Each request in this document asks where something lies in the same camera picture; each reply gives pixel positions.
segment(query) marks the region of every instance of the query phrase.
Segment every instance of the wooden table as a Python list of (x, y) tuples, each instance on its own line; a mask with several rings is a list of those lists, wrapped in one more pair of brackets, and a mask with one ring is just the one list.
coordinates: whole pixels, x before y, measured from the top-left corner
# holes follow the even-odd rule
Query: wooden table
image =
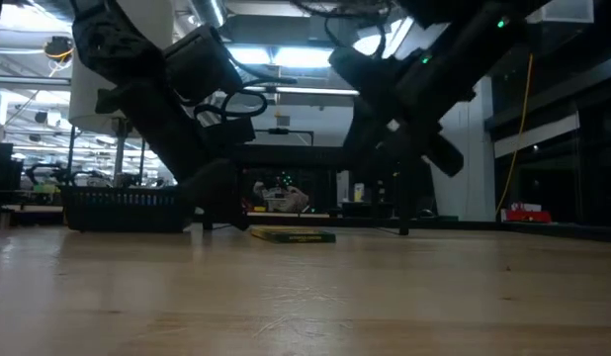
[(3, 231), (0, 356), (611, 355), (611, 244), (335, 231)]

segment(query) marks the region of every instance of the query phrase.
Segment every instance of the white wall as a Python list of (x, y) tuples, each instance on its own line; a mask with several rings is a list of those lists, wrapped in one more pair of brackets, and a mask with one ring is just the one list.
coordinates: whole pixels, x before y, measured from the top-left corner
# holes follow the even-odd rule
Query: white wall
[(492, 87), (489, 78), (475, 87), (471, 103), (459, 103), (440, 124), (442, 134), (464, 155), (464, 169), (450, 178), (431, 164), (437, 208), (440, 215), (460, 221), (494, 221), (494, 153), (483, 121), (492, 116)]

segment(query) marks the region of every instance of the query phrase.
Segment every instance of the cable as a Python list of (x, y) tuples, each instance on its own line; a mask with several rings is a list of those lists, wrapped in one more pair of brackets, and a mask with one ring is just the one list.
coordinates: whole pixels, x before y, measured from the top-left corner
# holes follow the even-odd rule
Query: cable
[[(287, 84), (294, 84), (297, 82), (297, 80), (293, 79), (293, 78), (277, 78), (277, 79), (254, 79), (248, 82), (245, 82), (243, 84), (244, 87), (249, 87), (249, 86), (253, 86), (253, 85), (259, 85), (259, 84), (266, 84), (266, 83), (287, 83)], [(242, 95), (249, 95), (249, 96), (254, 96), (260, 99), (261, 101), (261, 106), (258, 109), (255, 109), (252, 112), (245, 112), (245, 113), (241, 113), (241, 112), (230, 112), (226, 110), (226, 107), (228, 106), (228, 103), (230, 102), (230, 100), (236, 95), (236, 94), (242, 94)], [(263, 114), (266, 109), (268, 109), (268, 100), (266, 99), (266, 97), (262, 94), (262, 93), (258, 93), (252, 90), (248, 90), (248, 89), (240, 89), (235, 91), (234, 93), (230, 93), (226, 96), (226, 98), (224, 98), (224, 101), (222, 102), (221, 106), (218, 108), (214, 105), (211, 104), (203, 104), (200, 106), (197, 106), (194, 109), (194, 117), (198, 117), (198, 115), (202, 112), (210, 112), (210, 113), (214, 113), (217, 115), (220, 115), (220, 120), (225, 123), (226, 120), (228, 119), (228, 117), (232, 117), (232, 118), (249, 118), (249, 117), (255, 117), (255, 116), (259, 116), (261, 114)]]
[(71, 55), (74, 51), (75, 51), (75, 48), (72, 48), (72, 49), (70, 49), (70, 50), (68, 50), (68, 51), (66, 51), (66, 52), (64, 52), (62, 54), (48, 54), (47, 53), (46, 56), (48, 58), (65, 58), (65, 57)]
[(72, 11), (75, 15), (79, 14), (79, 7), (77, 6), (77, 0), (70, 0), (70, 5), (72, 6)]
[(329, 30), (329, 25), (328, 25), (329, 19), (330, 18), (325, 18), (325, 22), (323, 22), (323, 28), (325, 29), (325, 34), (327, 35), (329, 40), (332, 41), (334, 45), (339, 46), (339, 47), (345, 47), (345, 44), (342, 43), (341, 40), (339, 40), (338, 37), (332, 34), (332, 32)]
[(512, 154), (512, 164), (510, 164), (510, 171), (507, 174), (505, 189), (503, 189), (503, 195), (501, 196), (499, 204), (496, 206), (496, 212), (494, 212), (496, 216), (499, 215), (499, 212), (501, 211), (501, 206), (503, 205), (503, 201), (505, 201), (505, 196), (507, 195), (507, 190), (510, 188), (510, 181), (512, 180), (512, 173), (514, 172), (514, 165), (516, 164), (516, 155), (519, 151), (519, 145), (521, 144), (521, 136), (523, 135), (523, 129), (525, 128), (525, 118), (527, 117), (527, 104), (530, 98), (530, 86), (532, 84), (533, 64), (534, 54), (530, 53), (530, 62), (527, 68), (527, 82), (525, 84), (525, 98), (523, 99), (523, 114), (521, 115), (521, 128), (519, 129), (519, 136), (516, 141), (516, 147), (514, 149), (514, 153)]
[[(303, 1), (301, 0), (291, 0), (290, 1), (291, 4), (293, 4), (295, 7), (299, 8), (300, 10), (311, 14), (311, 15), (315, 15), (315, 16), (320, 16), (322, 18), (330, 18), (330, 19), (359, 19), (359, 18), (373, 18), (373, 17), (380, 17), (380, 13), (378, 10), (376, 11), (365, 11), (365, 12), (355, 12), (355, 13), (348, 13), (346, 12), (350, 6), (348, 4), (343, 4), (339, 7), (333, 8), (331, 10), (317, 10), (314, 9), (308, 5), (305, 5)], [(378, 7), (378, 4), (382, 4), (387, 6), (388, 11), (391, 10), (392, 5), (392, 1), (391, 0), (385, 0), (385, 1), (377, 1), (375, 2), (375, 4), (373, 4), (374, 8)]]
[(251, 90), (246, 90), (246, 89), (241, 89), (238, 90), (235, 94), (243, 94), (243, 95), (250, 95), (250, 96), (255, 96), (261, 99), (262, 101), (262, 105), (252, 111), (252, 112), (246, 112), (246, 113), (240, 113), (240, 112), (229, 112), (224, 110), (223, 108), (218, 108), (214, 105), (211, 104), (204, 104), (204, 105), (200, 105), (197, 106), (194, 109), (194, 118), (198, 117), (198, 115), (200, 115), (200, 113), (208, 111), (210, 113), (214, 113), (214, 114), (218, 114), (220, 115), (220, 119), (222, 120), (222, 122), (226, 121), (226, 118), (228, 117), (232, 117), (232, 118), (249, 118), (249, 117), (254, 117), (254, 116), (258, 116), (258, 115), (262, 115), (264, 114), (264, 112), (266, 111), (266, 109), (268, 109), (268, 100), (266, 100), (266, 97), (261, 94), (261, 93), (257, 93)]
[(382, 58), (383, 53), (385, 53), (385, 47), (387, 47), (387, 33), (385, 32), (385, 26), (382, 23), (376, 24), (378, 28), (378, 32), (381, 35), (381, 41), (378, 43), (378, 47), (374, 54), (372, 54), (373, 58)]

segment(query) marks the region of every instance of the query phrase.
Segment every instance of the white panel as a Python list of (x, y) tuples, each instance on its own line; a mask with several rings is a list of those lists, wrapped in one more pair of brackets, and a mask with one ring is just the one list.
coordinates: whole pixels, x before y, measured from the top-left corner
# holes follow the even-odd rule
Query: white panel
[(527, 21), (591, 24), (595, 21), (593, 0), (554, 0), (530, 15)]
[(492, 116), (492, 87), (489, 78), (475, 87), (470, 103), (459, 103), (440, 121), (442, 134), (464, 155), (464, 168), (450, 178), (431, 164), (437, 209), (442, 216), (461, 221), (494, 221), (494, 157), (492, 142), (483, 127)]
[(494, 157), (498, 158), (514, 152), (517, 145), (521, 149), (579, 128), (580, 120), (578, 115), (574, 114), (562, 120), (529, 130), (521, 135), (520, 141), (518, 134), (500, 139), (494, 143)]

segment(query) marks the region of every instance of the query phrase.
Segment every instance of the black plastic basket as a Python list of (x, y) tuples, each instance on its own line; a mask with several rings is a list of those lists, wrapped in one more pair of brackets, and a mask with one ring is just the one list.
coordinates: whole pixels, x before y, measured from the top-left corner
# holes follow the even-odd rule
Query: black plastic basket
[(175, 190), (60, 189), (68, 227), (78, 231), (181, 232), (195, 210)]

